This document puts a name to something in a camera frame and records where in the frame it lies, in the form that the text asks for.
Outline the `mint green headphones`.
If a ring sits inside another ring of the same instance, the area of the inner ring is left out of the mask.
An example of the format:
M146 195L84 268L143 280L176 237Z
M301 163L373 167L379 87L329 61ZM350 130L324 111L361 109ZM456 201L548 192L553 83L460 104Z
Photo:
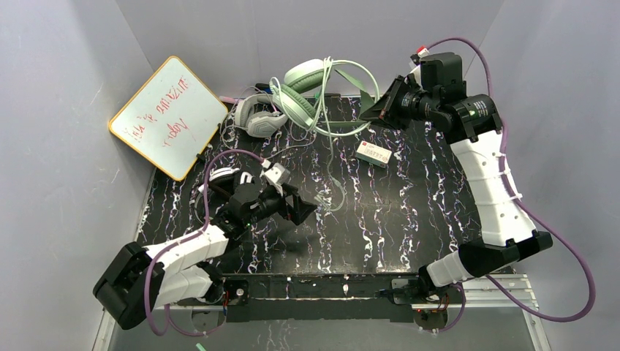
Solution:
M364 72L371 80L374 94L370 95L364 84L351 74L339 69L353 66ZM368 129L370 123L361 118L352 121L331 121L327 114L326 88L332 73L358 88L361 110L367 111L380 98L379 85L374 75L362 64L344 59L311 59L289 69L282 81L276 77L269 80L274 105L293 124L308 132L326 137L349 137Z

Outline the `grey white headphones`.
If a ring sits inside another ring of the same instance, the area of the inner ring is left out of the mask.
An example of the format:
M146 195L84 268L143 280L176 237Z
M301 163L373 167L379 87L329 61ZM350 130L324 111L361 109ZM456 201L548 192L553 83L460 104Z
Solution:
M273 96L259 93L240 100L233 113L234 126L250 137L268 138L287 123L288 117L277 109L256 111L258 105L274 107Z

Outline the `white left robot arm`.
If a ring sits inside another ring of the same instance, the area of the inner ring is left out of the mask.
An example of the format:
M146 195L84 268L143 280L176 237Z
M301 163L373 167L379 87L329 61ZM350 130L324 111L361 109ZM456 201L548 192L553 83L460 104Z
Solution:
M238 185L204 227L161 244L124 245L94 285L93 295L124 330L151 322L159 307L187 298L220 298L222 276L208 260L239 246L253 224L278 214L300 225L316 209L289 184Z

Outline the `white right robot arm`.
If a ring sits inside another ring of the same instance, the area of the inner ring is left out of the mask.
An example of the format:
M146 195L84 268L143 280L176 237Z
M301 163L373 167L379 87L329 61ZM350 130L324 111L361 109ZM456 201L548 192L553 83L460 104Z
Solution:
M400 130L412 121L424 121L441 132L465 173L481 235L421 266L415 278L379 291L379 296L396 304L441 295L451 284L485 276L553 244L551 235L537 231L517 205L520 196L511 187L513 178L502 150L503 123L492 98L467 94L462 60L455 53L429 54L417 63L416 72L398 76L360 118Z

